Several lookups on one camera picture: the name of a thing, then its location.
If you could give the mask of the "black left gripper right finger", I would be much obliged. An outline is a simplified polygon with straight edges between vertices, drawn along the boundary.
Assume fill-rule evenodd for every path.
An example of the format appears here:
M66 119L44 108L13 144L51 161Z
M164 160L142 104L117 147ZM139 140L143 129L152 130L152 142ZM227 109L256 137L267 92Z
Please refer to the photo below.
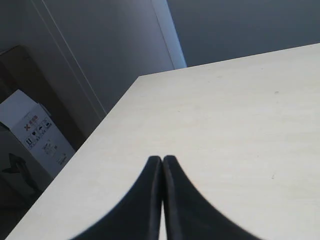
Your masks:
M163 159L168 240L250 240L251 234L216 210L194 187L177 158Z

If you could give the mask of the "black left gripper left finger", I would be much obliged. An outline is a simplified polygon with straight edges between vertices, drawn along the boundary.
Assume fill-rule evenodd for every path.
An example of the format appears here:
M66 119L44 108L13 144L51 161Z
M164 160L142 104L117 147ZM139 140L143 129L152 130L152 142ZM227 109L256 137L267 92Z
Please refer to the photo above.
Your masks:
M163 164L150 156L121 201L75 240L157 240L163 197Z

